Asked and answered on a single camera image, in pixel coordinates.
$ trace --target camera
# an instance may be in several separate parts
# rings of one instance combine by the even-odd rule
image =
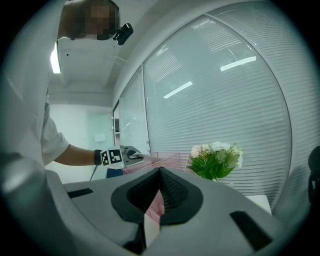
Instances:
[[[134,29],[132,28],[131,24],[126,23],[123,27],[118,28],[113,40],[115,40],[118,45],[122,46],[133,33]]]

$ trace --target window blinds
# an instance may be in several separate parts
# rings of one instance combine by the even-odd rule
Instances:
[[[139,69],[120,97],[120,138],[122,145],[133,146],[143,154],[150,154],[142,79]]]
[[[286,92],[294,131],[294,166],[283,196],[285,204],[278,210],[279,216],[288,220],[296,215],[301,202],[308,200],[303,194],[310,174],[308,156],[320,144],[320,79],[316,65],[290,21],[269,3],[234,4],[210,14],[235,28],[264,54]]]
[[[144,88],[152,152],[188,156],[194,145],[237,143],[243,167],[220,182],[265,194],[273,206],[289,170],[290,121],[273,73],[251,45],[202,16],[145,61]]]

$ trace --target white shirt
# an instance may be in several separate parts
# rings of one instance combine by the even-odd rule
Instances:
[[[1,72],[5,149],[43,166],[69,145],[50,118],[47,96],[50,55],[65,2],[50,1],[32,17],[12,43]]]

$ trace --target person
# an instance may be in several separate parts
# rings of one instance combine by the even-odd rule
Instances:
[[[50,55],[61,38],[107,40],[119,24],[120,9],[111,0],[53,0],[23,27],[1,70],[7,96],[3,98],[5,152],[19,153],[42,166],[52,161],[97,164],[97,154],[69,144],[50,117]]]

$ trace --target black slot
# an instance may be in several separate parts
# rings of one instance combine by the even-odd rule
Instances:
[[[87,195],[90,193],[93,193],[93,191],[90,188],[85,188],[85,189],[80,189],[80,190],[68,192],[68,196],[70,198],[77,198],[77,197],[81,197],[81,196],[84,196],[84,195]]]
[[[255,251],[259,251],[272,242],[272,239],[245,211],[235,211],[230,213],[230,216]]]

